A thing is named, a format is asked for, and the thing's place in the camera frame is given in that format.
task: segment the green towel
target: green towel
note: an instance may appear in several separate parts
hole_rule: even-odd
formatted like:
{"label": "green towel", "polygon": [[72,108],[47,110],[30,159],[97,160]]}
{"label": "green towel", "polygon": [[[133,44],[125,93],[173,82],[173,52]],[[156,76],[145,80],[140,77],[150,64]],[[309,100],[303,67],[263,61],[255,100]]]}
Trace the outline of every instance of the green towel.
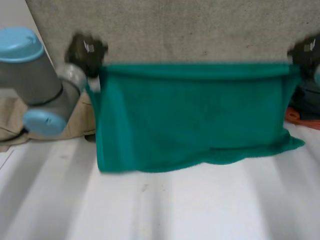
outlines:
{"label": "green towel", "polygon": [[87,87],[101,172],[231,164],[304,144],[283,128],[300,82],[287,63],[113,64]]}

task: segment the concrete wall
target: concrete wall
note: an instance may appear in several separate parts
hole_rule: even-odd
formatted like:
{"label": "concrete wall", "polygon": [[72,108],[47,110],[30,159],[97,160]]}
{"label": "concrete wall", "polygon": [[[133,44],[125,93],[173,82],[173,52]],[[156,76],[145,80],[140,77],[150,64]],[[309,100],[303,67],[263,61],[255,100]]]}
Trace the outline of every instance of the concrete wall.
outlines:
{"label": "concrete wall", "polygon": [[317,0],[26,0],[55,63],[76,29],[112,62],[286,59],[320,31]]}

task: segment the white table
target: white table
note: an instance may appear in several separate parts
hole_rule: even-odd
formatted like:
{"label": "white table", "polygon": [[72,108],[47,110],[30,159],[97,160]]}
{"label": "white table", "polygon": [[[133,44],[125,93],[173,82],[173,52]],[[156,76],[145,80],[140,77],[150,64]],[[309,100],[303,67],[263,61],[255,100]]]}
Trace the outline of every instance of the white table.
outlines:
{"label": "white table", "polygon": [[159,174],[101,174],[83,138],[16,146],[1,155],[0,239],[319,240],[320,131],[286,127],[306,146]]}

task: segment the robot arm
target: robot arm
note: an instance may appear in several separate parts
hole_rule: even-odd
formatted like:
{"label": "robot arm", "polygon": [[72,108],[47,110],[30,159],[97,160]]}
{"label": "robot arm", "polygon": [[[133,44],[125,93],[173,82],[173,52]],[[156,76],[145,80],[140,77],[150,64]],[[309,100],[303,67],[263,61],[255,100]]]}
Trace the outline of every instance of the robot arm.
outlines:
{"label": "robot arm", "polygon": [[44,46],[28,28],[0,30],[0,88],[13,88],[28,106],[26,130],[58,136],[87,84],[96,78],[107,45],[81,33],[74,35],[65,64],[54,70]]}

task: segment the black object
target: black object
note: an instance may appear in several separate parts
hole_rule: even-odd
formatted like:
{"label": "black object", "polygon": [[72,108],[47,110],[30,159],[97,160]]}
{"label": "black object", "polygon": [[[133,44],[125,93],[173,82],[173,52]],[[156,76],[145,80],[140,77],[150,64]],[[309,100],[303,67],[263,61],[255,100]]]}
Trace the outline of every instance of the black object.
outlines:
{"label": "black object", "polygon": [[100,39],[95,39],[92,35],[78,32],[73,35],[64,61],[81,68],[87,77],[96,78],[107,51],[108,44],[103,44]]}
{"label": "black object", "polygon": [[320,33],[297,42],[287,55],[292,58],[293,64],[300,65],[303,78],[313,79],[316,68],[320,65]]}
{"label": "black object", "polygon": [[287,52],[293,64],[300,65],[302,82],[295,89],[290,101],[301,120],[320,120],[320,86],[314,80],[320,65],[320,33],[297,42]]}

